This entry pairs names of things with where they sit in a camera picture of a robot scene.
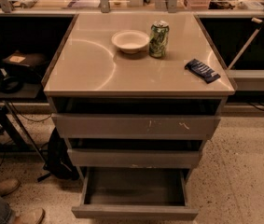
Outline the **black headphones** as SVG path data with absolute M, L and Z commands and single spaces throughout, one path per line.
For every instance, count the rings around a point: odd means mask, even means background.
M 0 70 L 0 92 L 14 93 L 19 91 L 23 86 L 23 82 L 18 77 L 9 76 Z

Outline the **black backpack on floor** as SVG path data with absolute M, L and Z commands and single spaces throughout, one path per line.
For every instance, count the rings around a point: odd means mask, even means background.
M 57 129 L 54 129 L 48 142 L 48 160 L 44 166 L 44 169 L 49 171 L 49 173 L 38 177 L 38 182 L 51 175 L 65 180 L 79 179 L 79 173 L 72 164 L 67 149 L 65 141 L 59 136 Z

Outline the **tan work boot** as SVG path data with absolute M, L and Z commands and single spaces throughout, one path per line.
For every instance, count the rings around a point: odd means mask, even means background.
M 17 190 L 21 182 L 16 178 L 7 179 L 0 182 L 0 196 L 7 196 Z
M 36 208 L 23 212 L 15 217 L 12 224 L 41 224 L 45 217 L 45 210 L 43 208 Z

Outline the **grey drawer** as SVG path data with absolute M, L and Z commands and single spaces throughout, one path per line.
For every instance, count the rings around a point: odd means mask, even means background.
M 200 160 L 199 140 L 81 139 L 68 150 L 75 166 L 191 168 Z
M 212 137 L 217 99 L 73 99 L 52 118 L 66 138 L 186 140 Z

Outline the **dark blue snack packet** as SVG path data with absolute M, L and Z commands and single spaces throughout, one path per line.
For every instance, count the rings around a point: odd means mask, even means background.
M 185 68 L 195 76 L 201 78 L 207 84 L 220 79 L 220 75 L 215 70 L 197 59 L 189 61 L 185 65 Z

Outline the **middle grey drawer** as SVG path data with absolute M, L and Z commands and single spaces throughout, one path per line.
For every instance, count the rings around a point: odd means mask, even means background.
M 191 168 L 200 160 L 199 140 L 81 139 L 68 150 L 75 166 Z

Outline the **open bottom drawer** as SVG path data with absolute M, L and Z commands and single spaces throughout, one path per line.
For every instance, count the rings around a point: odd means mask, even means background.
M 104 168 L 87 170 L 77 218 L 192 221 L 186 183 L 179 169 Z

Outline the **grey drawer cabinet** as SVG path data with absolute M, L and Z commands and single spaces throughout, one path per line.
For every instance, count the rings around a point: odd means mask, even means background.
M 135 54 L 124 53 L 113 45 L 112 36 L 124 30 L 144 32 L 150 41 L 155 21 L 166 21 L 170 28 L 162 58 L 149 55 L 149 43 Z M 192 59 L 210 66 L 220 79 L 207 84 L 189 72 L 185 65 Z M 142 98 L 217 99 L 220 116 L 234 88 L 193 14 L 119 12 L 78 15 L 44 92 L 53 115 L 73 99 Z M 103 138 L 63 139 L 69 150 L 81 139 Z

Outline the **green soda can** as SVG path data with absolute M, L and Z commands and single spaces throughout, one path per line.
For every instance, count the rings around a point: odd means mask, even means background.
M 149 55 L 154 58 L 162 58 L 165 55 L 168 38 L 169 23 L 166 21 L 155 21 L 151 26 Z

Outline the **top grey drawer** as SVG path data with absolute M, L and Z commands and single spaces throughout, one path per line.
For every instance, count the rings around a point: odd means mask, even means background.
M 186 140 L 212 137 L 217 99 L 73 99 L 52 118 L 66 138 Z

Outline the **white-handled stick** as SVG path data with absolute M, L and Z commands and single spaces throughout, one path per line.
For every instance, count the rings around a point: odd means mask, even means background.
M 228 70 L 230 70 L 234 66 L 234 64 L 237 63 L 237 61 L 241 58 L 241 56 L 243 55 L 243 53 L 245 52 L 245 50 L 252 43 L 252 41 L 256 38 L 256 36 L 260 32 L 260 30 L 264 27 L 264 20 L 262 20 L 262 19 L 253 17 L 251 19 L 251 22 L 253 22 L 257 27 L 256 27 L 255 31 L 247 39 L 247 41 L 244 43 L 244 45 L 242 46 L 242 48 L 240 49 L 240 51 L 236 54 L 236 56 L 234 57 L 234 59 L 232 60 L 232 62 L 229 64 Z

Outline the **black bag with label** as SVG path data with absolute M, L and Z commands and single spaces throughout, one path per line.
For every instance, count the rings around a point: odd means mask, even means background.
M 2 60 L 10 75 L 41 75 L 49 65 L 48 57 L 43 53 L 21 53 L 16 51 Z

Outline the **white paper bowl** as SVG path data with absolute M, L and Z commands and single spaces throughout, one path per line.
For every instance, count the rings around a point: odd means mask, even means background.
M 124 30 L 115 33 L 111 41 L 122 52 L 135 54 L 146 48 L 149 43 L 149 36 L 137 30 Z

